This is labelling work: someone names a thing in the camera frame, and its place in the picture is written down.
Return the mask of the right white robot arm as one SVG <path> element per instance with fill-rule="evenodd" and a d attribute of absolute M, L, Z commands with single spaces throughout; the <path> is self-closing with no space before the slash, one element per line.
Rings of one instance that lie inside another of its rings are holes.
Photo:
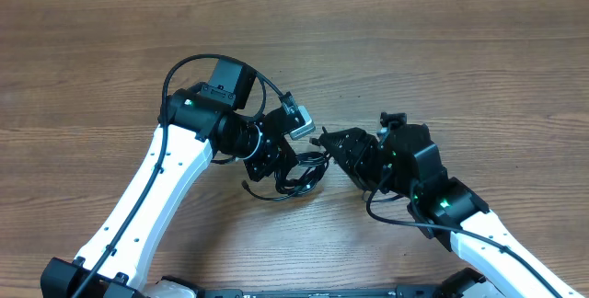
<path fill-rule="evenodd" d="M 444 167 L 429 129 L 392 121 L 377 135 L 360 128 L 323 132 L 318 142 L 352 179 L 375 196 L 408 199 L 407 223 L 480 273 L 504 297 L 575 297 L 575 291 L 530 253 L 478 194 Z"/>

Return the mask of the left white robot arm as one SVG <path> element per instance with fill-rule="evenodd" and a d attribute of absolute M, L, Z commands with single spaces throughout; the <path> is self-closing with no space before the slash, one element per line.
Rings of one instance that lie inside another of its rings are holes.
<path fill-rule="evenodd" d="M 127 189 L 73 261 L 52 258 L 40 276 L 45 297 L 195 297 L 179 282 L 147 281 L 153 257 L 174 214 L 217 154 L 241 160 L 259 181 L 296 164 L 289 139 L 314 131 L 307 110 L 290 93 L 279 108 L 241 114 L 254 83 L 272 82 L 250 65 L 214 55 L 211 78 L 174 93 L 164 89 L 158 125 Z"/>

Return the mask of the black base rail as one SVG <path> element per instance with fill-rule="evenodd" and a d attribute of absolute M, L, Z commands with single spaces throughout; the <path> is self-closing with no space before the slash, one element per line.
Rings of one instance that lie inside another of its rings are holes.
<path fill-rule="evenodd" d="M 242 291 L 204 289 L 189 281 L 164 276 L 143 289 L 145 297 L 195 298 L 504 298 L 480 273 L 465 268 L 439 284 L 395 284 L 390 288 L 338 290 Z"/>

